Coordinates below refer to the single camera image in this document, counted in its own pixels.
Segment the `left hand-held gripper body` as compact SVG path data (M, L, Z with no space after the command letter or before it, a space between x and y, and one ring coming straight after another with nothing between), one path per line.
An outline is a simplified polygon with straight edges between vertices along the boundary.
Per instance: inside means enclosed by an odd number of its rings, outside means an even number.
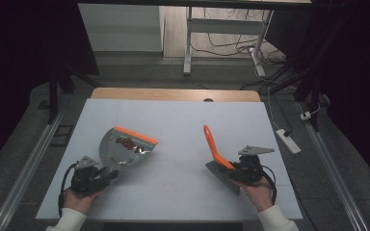
M100 192L107 186L102 177L105 167L96 167L97 161L84 156L74 167L70 188L78 194L92 195Z

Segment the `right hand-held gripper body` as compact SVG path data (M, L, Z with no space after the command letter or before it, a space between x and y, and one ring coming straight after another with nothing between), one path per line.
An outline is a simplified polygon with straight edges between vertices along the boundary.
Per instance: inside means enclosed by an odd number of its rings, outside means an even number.
M255 184L260 181L263 177L273 183L273 179L263 170L259 155L272 153L273 148L257 147L247 145L238 152L240 155L240 168L242 172L242 182L245 184Z

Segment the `grey dustpan with orange edge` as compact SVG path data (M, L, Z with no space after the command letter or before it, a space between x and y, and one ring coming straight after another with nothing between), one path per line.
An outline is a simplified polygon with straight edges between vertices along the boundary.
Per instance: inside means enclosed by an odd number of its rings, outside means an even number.
M128 137L134 143L144 148L143 153L135 153L127 150L120 143L116 143L117 138ZM158 140L138 132L116 126L110 129L102 138L99 145L99 158L109 172L114 170L122 171L139 166L153 151Z

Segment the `orange brush with grey bristles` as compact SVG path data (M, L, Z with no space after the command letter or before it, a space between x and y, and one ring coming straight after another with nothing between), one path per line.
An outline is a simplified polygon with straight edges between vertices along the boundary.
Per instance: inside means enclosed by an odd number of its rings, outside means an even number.
M230 189L232 193L238 195L240 193L240 188L236 186L228 176L231 170L235 170L235 166L218 152L214 137L208 125L203 126L203 133L213 158L213 160L206 163L205 166L221 183Z

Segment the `pile of red beans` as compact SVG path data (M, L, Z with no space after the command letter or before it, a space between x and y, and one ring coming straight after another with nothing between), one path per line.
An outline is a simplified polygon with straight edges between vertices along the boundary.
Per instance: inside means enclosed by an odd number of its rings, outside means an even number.
M116 143L120 143L127 150L133 150L135 153L143 153L145 150L142 146L138 146L131 138L123 137L117 138Z

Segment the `person's left hand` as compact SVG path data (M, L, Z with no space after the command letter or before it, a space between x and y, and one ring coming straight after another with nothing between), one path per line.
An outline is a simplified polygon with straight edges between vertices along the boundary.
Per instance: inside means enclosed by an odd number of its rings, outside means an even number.
M103 191L95 192L91 195L81 195L73 190L66 190L64 194L63 206L68 209L87 215L93 205L94 200L103 194Z

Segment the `person's right hand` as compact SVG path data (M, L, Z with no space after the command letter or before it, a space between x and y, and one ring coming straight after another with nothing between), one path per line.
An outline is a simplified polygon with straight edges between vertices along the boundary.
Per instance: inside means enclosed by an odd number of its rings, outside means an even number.
M274 205L271 186L266 178L262 177L253 185L247 185L237 181L234 181L234 184L245 192L258 212L269 209Z

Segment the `white power strip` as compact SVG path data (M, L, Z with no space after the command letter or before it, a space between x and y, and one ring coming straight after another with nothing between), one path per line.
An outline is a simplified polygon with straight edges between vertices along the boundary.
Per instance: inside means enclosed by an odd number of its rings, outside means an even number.
M286 132L284 129L278 129L276 130L276 134L292 154L298 154L302 151L292 140L289 132Z

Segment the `white table sheet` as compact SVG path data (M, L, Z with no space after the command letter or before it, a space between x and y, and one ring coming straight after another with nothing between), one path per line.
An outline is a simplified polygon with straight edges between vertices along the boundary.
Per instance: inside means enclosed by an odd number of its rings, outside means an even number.
M139 167L128 169L93 204L89 217L102 221L239 222L256 210L205 166L212 156L203 133L208 125L219 153L235 162L246 145L273 148L262 165L276 176L277 205L291 219L300 211L277 140L261 102L185 102L89 99L63 159L40 204L39 219L58 218L66 169L84 156L97 158L104 135L114 126L158 140Z

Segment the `black stand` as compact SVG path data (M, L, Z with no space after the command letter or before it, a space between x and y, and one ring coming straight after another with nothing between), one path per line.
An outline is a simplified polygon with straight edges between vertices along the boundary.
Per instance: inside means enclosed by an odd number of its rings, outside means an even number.
M74 93L76 87L71 80L71 77L75 76L83 82L94 88L102 88L102 85L95 81L92 77L84 74L82 71L74 68L69 64L58 66L52 70L49 75L49 118L47 123L52 124L59 113L58 108L58 89L61 89L63 93L71 94Z

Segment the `wooden table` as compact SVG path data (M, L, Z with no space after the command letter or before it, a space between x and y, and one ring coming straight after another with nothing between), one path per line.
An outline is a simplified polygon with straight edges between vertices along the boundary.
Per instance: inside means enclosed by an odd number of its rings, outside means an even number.
M260 102L260 96L252 90L180 90L138 88L96 88L91 99L166 100L214 102Z

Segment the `dark curtain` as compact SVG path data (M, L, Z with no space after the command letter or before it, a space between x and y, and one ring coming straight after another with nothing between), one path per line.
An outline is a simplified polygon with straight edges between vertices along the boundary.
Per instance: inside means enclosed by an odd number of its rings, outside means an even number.
M370 166L370 0L313 0L318 11L275 11L266 35L298 71L311 64L333 21L346 14L316 71L328 115Z
M53 74L99 73L79 0L0 0L0 150Z

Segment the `black rectangular floor frame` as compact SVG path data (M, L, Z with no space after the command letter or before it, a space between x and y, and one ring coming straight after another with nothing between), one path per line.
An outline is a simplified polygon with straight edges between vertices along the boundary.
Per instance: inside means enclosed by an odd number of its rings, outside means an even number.
M59 125L53 135L50 146L66 147L73 133L73 125Z

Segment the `metal floor rail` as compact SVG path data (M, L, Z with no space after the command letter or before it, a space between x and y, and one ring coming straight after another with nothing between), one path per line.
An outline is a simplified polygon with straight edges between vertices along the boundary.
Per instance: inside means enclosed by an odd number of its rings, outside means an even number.
M357 206L357 203L348 189L343 177L341 176L338 167L333 160L330 151L328 150L322 136L316 132L308 120L304 121L306 131L315 146L317 153L320 156L321 162L326 170L329 179L343 204L343 208L347 214L354 231L369 231L369 227Z
M0 231L7 230L22 197L26 193L31 180L35 175L43 155L49 146L50 140L53 138L62 118L64 117L65 111L65 108L60 109L52 122L44 126L37 144L33 148L18 177L14 181L11 190L0 207Z

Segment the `white desk frame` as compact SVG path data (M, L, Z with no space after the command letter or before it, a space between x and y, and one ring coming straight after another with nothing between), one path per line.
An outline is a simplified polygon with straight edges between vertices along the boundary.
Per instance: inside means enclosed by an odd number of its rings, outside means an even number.
M248 20L226 20L226 19L207 19L193 18L193 8L186 8L186 46L184 54L183 74L185 76L191 74L191 38L192 33L208 33L208 34L230 34L230 35L250 35L257 36L257 42L254 48L249 49L251 59L254 64L254 69L258 77L265 77L265 71L262 63L259 60L259 52L261 45L267 33L268 26L273 12L264 10L263 18L260 21Z

